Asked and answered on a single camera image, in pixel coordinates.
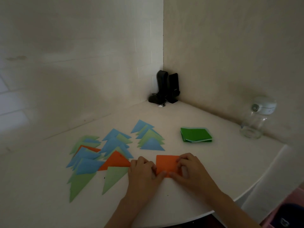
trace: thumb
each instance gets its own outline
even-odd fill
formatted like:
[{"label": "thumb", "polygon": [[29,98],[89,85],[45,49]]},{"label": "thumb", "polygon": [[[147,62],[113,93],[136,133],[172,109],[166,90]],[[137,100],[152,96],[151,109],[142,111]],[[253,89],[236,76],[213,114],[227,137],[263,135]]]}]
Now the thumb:
[{"label": "thumb", "polygon": [[162,171],[161,173],[159,173],[156,178],[154,179],[154,181],[156,182],[157,185],[159,185],[163,179],[165,178],[165,176],[167,175],[166,171]]},{"label": "thumb", "polygon": [[187,183],[187,179],[185,179],[184,177],[178,175],[175,172],[170,172],[169,173],[170,177],[173,178],[177,183],[181,184],[181,185],[186,185]]}]

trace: person's right hand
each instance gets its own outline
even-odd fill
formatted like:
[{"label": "person's right hand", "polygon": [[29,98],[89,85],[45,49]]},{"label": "person's right hand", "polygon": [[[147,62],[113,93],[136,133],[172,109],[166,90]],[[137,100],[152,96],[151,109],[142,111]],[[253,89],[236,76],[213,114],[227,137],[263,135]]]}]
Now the person's right hand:
[{"label": "person's right hand", "polygon": [[199,199],[208,203],[209,200],[222,193],[196,156],[185,153],[179,156],[176,161],[178,168],[187,167],[189,178],[179,176],[174,172],[170,172],[169,175],[180,185],[193,192]]}]

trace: white table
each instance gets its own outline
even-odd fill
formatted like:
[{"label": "white table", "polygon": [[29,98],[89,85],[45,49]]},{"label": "white table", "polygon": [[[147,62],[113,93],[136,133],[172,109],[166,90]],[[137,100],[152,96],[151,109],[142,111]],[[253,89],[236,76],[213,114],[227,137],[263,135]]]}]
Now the white table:
[{"label": "white table", "polygon": [[[141,119],[162,135],[165,151],[137,148],[130,134]],[[182,141],[180,127],[207,127],[211,143]],[[125,175],[105,195],[101,195],[106,171],[96,176],[69,203],[67,180],[71,170],[70,150],[81,136],[103,137],[116,128],[130,134],[129,151],[135,158],[156,160],[157,154],[180,155],[191,152],[204,164],[219,188],[234,200],[246,193],[262,177],[283,144],[268,137],[250,140],[240,135],[239,126],[182,102],[160,108],[143,102],[41,141],[20,152],[0,158],[0,227],[103,227],[124,196]],[[210,214],[172,179],[166,178],[154,199],[139,214],[134,227],[164,227],[188,222]]]}]

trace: orange paper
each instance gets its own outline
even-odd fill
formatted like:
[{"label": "orange paper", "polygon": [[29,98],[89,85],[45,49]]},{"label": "orange paper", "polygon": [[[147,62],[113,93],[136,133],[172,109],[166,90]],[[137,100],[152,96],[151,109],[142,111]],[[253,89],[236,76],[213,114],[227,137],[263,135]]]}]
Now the orange paper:
[{"label": "orange paper", "polygon": [[112,155],[105,161],[98,171],[107,170],[112,167],[130,167],[131,163],[118,151],[114,151]]},{"label": "orange paper", "polygon": [[94,148],[94,147],[89,147],[89,146],[81,145],[81,146],[79,146],[79,148],[78,148],[78,150],[76,151],[76,153],[74,154],[74,156],[77,154],[77,152],[80,150],[81,147],[87,148],[87,149],[89,149],[89,150],[91,150],[91,151],[94,151],[94,152],[96,152],[96,153],[98,153],[99,151],[101,151],[101,149],[97,149],[97,148]]},{"label": "orange paper", "polygon": [[157,155],[156,156],[156,175],[158,175],[162,171],[167,171],[167,175],[165,177],[170,177],[169,172],[175,172],[182,176],[181,168],[177,168],[176,160],[179,156],[174,155]]}]

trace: person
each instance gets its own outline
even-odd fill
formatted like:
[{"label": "person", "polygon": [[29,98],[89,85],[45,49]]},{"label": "person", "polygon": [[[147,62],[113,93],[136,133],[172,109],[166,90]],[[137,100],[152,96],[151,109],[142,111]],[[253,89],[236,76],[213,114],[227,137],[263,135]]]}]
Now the person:
[{"label": "person", "polygon": [[[191,153],[185,153],[176,160],[177,167],[185,166],[188,178],[174,172],[169,175],[186,190],[202,202],[208,204],[222,219],[228,228],[260,228],[234,201],[223,193],[212,180],[199,159]],[[139,157],[131,161],[128,171],[129,186],[116,211],[104,228],[129,228],[140,210],[153,198],[166,172],[152,177],[151,170],[156,172],[152,161]]]}]

